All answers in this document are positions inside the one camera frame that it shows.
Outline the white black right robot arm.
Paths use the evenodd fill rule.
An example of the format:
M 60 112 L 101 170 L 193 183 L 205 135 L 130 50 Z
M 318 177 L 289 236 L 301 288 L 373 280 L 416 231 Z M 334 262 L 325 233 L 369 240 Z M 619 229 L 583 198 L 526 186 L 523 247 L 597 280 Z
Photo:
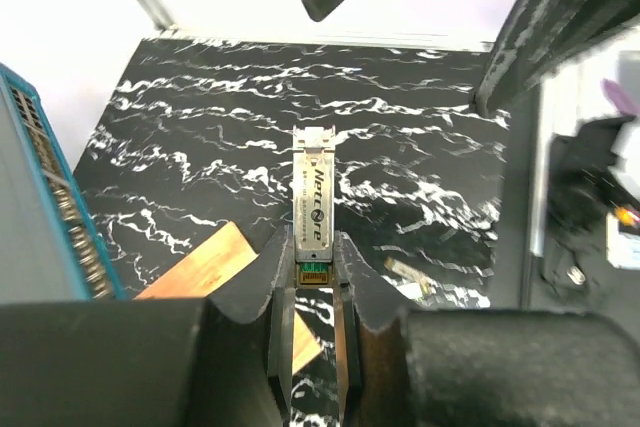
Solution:
M 517 287 L 510 303 L 597 293 L 606 264 L 593 248 L 605 216 L 639 205 L 612 173 L 613 145 L 631 115 L 586 122 L 574 135 L 545 134 L 541 86 L 638 14 L 639 0 L 516 0 L 493 44 L 470 104 L 485 117 L 515 113 L 499 242 L 506 278 Z

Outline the silver Netcore SFP module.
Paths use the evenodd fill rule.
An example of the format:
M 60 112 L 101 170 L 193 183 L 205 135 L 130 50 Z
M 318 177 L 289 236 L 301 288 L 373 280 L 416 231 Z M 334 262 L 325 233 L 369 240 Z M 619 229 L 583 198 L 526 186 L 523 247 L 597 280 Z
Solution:
M 300 288 L 325 288 L 333 278 L 336 129 L 293 129 L 293 241 Z

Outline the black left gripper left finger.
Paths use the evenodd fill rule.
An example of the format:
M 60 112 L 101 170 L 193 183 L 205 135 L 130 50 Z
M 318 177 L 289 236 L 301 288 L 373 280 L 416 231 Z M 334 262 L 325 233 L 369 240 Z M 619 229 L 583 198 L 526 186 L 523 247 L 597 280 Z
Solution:
M 293 238 L 289 226 L 211 294 L 215 320 L 204 351 L 206 419 L 212 426 L 289 422 L 293 360 Z

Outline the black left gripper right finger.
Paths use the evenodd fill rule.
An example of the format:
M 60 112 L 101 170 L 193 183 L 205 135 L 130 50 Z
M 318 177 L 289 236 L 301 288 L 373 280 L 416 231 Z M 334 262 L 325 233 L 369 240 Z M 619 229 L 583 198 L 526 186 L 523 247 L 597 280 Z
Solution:
M 412 302 L 364 259 L 351 237 L 334 246 L 333 303 L 343 426 L 413 426 L 402 315 Z

